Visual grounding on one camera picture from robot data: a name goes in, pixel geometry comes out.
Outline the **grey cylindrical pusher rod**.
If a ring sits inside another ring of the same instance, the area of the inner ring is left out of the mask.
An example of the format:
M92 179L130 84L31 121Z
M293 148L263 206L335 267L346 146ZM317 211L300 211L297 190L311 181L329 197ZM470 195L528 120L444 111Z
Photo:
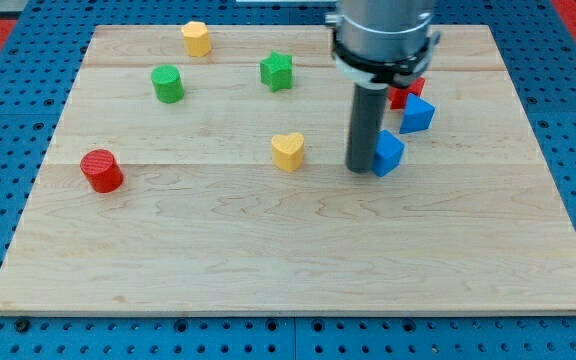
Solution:
M345 154L345 165L352 172L366 173L372 169L387 93L387 86L379 89L354 86Z

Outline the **red block behind arm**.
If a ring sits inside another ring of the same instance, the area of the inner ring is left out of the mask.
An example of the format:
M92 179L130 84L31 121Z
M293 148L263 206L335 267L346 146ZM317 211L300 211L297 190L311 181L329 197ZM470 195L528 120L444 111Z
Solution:
M424 89L425 81L426 79L424 77L420 77L407 88L400 89L396 87L390 87L387 94L387 97L390 100L390 109L404 109L407 103L407 98L410 94L420 97Z

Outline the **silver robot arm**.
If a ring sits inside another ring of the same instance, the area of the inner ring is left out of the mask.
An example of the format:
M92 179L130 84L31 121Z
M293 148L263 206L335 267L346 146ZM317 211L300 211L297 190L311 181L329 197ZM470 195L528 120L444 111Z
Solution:
M441 33L429 31L434 0L340 0L325 16L331 56L354 83L345 165L371 170L386 95L405 89L429 67Z

